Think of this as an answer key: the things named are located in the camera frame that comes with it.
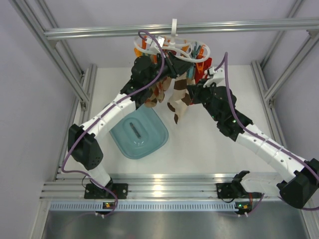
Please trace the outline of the cream brown sock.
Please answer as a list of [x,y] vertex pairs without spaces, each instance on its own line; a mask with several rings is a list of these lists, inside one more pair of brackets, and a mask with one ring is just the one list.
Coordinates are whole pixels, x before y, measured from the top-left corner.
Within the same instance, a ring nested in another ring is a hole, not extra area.
[[189,79],[186,76],[180,76],[175,79],[173,94],[171,100],[173,102],[182,102],[187,106],[191,103],[191,98],[187,89],[188,85],[193,85],[195,83],[194,79]]

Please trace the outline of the white round clip hanger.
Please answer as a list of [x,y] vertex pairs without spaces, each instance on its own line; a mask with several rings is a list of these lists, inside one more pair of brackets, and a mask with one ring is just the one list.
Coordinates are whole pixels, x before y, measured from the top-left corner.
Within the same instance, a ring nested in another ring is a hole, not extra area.
[[[190,39],[180,38],[177,36],[177,19],[175,18],[172,20],[170,35],[157,35],[156,38],[158,36],[163,36],[165,38],[163,47],[159,46],[160,51],[171,51],[172,53],[175,53],[177,58],[181,60],[191,63],[197,63],[204,62],[210,57],[210,48],[203,42],[193,41]],[[149,45],[145,42],[147,37],[149,36],[137,36],[134,38],[134,52],[137,57],[142,55],[156,56],[158,53],[160,53],[160,51],[151,52],[148,50]],[[192,59],[191,57],[191,51],[194,45],[202,46],[201,51],[196,59]]]

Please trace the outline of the orange clothes peg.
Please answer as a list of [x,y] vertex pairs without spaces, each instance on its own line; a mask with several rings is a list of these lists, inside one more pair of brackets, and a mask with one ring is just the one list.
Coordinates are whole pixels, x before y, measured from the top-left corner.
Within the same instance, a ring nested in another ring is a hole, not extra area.
[[204,71],[204,62],[197,62],[195,68],[195,73],[201,75]]

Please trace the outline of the red sock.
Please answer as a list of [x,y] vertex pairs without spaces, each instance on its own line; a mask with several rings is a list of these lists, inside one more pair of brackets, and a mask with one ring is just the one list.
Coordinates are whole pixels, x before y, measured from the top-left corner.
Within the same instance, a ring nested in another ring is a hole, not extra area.
[[201,79],[205,78],[205,72],[211,67],[212,64],[212,58],[209,57],[207,60],[204,61],[204,71],[201,75],[196,74],[194,75],[195,83],[197,84]]

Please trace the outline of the argyle beige orange sock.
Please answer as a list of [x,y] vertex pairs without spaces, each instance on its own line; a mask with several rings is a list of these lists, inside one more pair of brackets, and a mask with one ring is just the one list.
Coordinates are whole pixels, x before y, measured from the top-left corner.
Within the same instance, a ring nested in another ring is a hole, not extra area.
[[165,77],[150,87],[152,95],[145,101],[144,105],[153,108],[157,103],[162,103],[165,98],[165,92],[169,89],[172,78]]

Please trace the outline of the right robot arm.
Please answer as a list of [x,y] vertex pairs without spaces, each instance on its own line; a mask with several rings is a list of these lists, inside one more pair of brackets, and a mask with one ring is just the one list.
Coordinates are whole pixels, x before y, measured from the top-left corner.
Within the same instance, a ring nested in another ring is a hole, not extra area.
[[241,171],[231,182],[234,196],[268,194],[280,197],[294,208],[304,209],[319,188],[318,160],[302,159],[264,134],[250,118],[236,110],[237,98],[228,87],[216,84],[205,87],[198,83],[187,89],[192,102],[207,110],[225,137],[249,149],[276,171],[270,176]]

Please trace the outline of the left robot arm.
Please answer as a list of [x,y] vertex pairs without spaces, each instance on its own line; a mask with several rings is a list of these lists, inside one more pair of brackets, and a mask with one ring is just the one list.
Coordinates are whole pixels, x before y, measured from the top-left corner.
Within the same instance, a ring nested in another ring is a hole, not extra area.
[[114,100],[108,103],[96,116],[81,125],[73,124],[68,131],[68,157],[82,167],[82,174],[96,185],[96,193],[107,198],[112,194],[112,178],[102,166],[103,152],[99,141],[124,117],[137,110],[152,95],[151,87],[165,77],[182,76],[192,66],[173,53],[157,54],[157,62],[148,56],[135,59],[131,77]]

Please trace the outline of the teal clothes peg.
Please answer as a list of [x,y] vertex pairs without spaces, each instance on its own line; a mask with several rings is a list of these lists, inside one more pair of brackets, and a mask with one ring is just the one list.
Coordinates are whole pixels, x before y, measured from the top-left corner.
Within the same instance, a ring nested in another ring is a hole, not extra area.
[[201,51],[202,46],[201,45],[194,45],[192,51],[191,51],[191,57],[192,59],[196,59],[198,54]]

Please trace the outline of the teal plastic basin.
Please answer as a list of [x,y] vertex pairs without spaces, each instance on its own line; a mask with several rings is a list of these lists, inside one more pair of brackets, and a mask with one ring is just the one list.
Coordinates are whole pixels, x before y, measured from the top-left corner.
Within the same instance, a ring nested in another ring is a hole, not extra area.
[[168,140],[168,130],[152,108],[139,107],[128,114],[111,130],[121,153],[129,159],[141,159],[159,148]]

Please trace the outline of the aluminium frame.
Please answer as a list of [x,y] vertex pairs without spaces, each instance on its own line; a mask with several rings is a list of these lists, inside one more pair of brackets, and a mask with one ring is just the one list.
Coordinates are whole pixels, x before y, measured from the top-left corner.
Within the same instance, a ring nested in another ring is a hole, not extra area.
[[[102,218],[118,212],[210,211],[230,212],[232,216],[241,217],[250,215],[266,195],[304,210],[319,188],[319,162],[292,154],[236,110],[236,97],[229,85],[219,84],[228,80],[227,57],[218,67],[203,69],[203,78],[197,80],[195,63],[208,59],[202,55],[203,51],[209,51],[205,44],[190,40],[174,44],[173,35],[150,33],[148,29],[139,31],[138,39],[142,43],[135,45],[138,54],[130,80],[100,113],[92,118],[84,117],[80,124],[73,124],[68,130],[65,158],[78,162],[81,168],[76,173],[89,179],[82,200],[52,200],[50,211],[79,211],[81,215]],[[229,181],[214,185],[216,198],[128,197],[130,186],[126,178],[110,175],[102,165],[106,158],[101,141],[110,134],[119,149],[128,145],[141,148],[150,142],[152,130],[167,135],[160,119],[152,119],[152,116],[154,106],[164,100],[170,83],[174,83],[174,92],[167,105],[175,121],[188,106],[203,106],[225,137],[256,153],[275,172],[241,171]]]

